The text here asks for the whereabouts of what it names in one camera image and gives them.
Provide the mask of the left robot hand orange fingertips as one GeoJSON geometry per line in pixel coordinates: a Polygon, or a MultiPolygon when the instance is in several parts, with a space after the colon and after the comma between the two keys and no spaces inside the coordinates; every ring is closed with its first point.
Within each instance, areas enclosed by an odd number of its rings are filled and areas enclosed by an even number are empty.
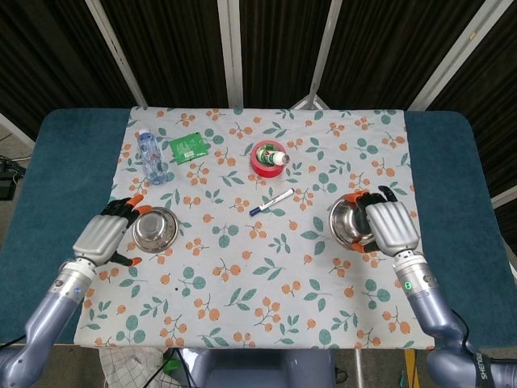
{"type": "Polygon", "coordinates": [[[108,262],[125,267],[135,267],[141,257],[128,258],[117,249],[130,226],[141,215],[150,213],[150,205],[138,206],[144,199],[139,194],[132,198],[110,201],[103,211],[94,216],[73,245],[74,258],[85,260],[94,267],[101,267],[108,262]]]}

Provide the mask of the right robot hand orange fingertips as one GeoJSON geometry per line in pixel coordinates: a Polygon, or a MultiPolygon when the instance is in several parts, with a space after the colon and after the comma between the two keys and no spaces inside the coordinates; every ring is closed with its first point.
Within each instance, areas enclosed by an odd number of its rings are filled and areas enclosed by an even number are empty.
{"type": "Polygon", "coordinates": [[[377,192],[346,194],[345,201],[352,207],[349,224],[355,231],[350,243],[353,251],[380,251],[394,257],[417,248],[420,237],[414,223],[391,188],[381,185],[377,192]]]}

